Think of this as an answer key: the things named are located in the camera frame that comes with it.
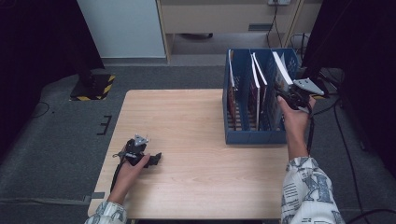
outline table top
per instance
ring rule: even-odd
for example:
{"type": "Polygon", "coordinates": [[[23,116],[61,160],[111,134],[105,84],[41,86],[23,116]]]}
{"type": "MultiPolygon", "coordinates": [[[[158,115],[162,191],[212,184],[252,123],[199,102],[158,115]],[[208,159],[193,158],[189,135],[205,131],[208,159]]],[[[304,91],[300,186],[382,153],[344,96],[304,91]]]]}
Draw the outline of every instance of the table top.
{"type": "Polygon", "coordinates": [[[126,207],[135,219],[280,218],[286,145],[225,144],[222,90],[128,91],[88,215],[107,199],[125,143],[147,137],[145,153],[163,154],[144,169],[126,207]]]}

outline patterned sleeve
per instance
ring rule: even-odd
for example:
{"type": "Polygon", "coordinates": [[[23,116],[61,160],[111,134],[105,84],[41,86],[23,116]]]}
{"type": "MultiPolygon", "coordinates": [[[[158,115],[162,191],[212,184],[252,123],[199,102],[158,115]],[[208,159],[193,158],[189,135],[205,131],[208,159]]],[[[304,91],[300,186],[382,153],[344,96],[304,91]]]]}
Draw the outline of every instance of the patterned sleeve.
{"type": "Polygon", "coordinates": [[[96,209],[95,214],[85,221],[85,224],[125,224],[126,221],[126,211],[121,205],[102,202],[96,209]]]}
{"type": "Polygon", "coordinates": [[[345,224],[332,195],[332,181],[313,158],[291,160],[283,182],[282,224],[345,224]]]}

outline controller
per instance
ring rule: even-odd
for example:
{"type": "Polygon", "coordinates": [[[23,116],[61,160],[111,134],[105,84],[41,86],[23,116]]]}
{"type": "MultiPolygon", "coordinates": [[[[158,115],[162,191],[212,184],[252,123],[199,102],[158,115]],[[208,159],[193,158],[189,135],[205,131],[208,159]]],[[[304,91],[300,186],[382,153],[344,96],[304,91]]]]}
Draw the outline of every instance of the controller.
{"type": "Polygon", "coordinates": [[[275,85],[276,96],[281,96],[289,107],[293,110],[302,110],[310,114],[309,92],[300,89],[291,88],[289,91],[283,91],[275,85]]]}
{"type": "MultiPolygon", "coordinates": [[[[149,140],[143,138],[136,134],[134,139],[131,138],[125,145],[125,151],[119,152],[115,156],[125,157],[125,159],[131,163],[132,166],[136,166],[142,158],[145,156],[144,151],[146,149],[147,143],[149,140]]],[[[162,153],[158,153],[155,156],[150,156],[148,159],[148,163],[144,166],[145,168],[149,168],[150,165],[157,165],[161,159],[162,153]]]]}
{"type": "Polygon", "coordinates": [[[274,86],[276,96],[281,96],[288,103],[289,107],[294,110],[302,110],[307,114],[312,113],[312,107],[309,104],[309,95],[313,92],[318,95],[324,95],[324,92],[309,78],[293,81],[294,85],[288,91],[282,90],[280,86],[274,86]]]}

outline white cabinet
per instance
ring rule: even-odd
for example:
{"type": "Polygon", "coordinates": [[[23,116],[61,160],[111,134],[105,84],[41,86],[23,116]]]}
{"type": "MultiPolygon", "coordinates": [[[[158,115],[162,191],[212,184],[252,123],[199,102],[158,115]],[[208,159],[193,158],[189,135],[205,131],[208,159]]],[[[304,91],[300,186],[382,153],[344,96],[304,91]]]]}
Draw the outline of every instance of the white cabinet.
{"type": "Polygon", "coordinates": [[[102,58],[165,58],[156,0],[78,0],[102,58]]]}

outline blue file organizer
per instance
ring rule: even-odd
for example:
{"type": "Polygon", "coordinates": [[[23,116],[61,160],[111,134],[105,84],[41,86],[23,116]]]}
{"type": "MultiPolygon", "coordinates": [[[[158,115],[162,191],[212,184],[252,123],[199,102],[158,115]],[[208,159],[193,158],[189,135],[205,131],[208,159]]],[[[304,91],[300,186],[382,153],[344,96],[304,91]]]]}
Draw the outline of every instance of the blue file organizer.
{"type": "Polygon", "coordinates": [[[252,131],[251,115],[248,112],[248,91],[249,83],[252,78],[251,74],[251,57],[250,54],[255,52],[262,71],[267,80],[267,93],[265,101],[269,102],[271,91],[274,89],[274,79],[276,75],[276,64],[272,51],[278,52],[279,55],[284,54],[285,63],[291,79],[295,79],[298,60],[293,49],[231,49],[233,51],[233,77],[235,87],[238,89],[235,95],[236,99],[236,130],[234,129],[230,112],[228,111],[228,86],[230,82],[230,58],[227,53],[225,76],[223,85],[223,117],[225,142],[229,145],[257,145],[257,144],[285,144],[286,132],[281,122],[279,131],[269,130],[268,114],[264,114],[260,123],[260,130],[252,131]]]}

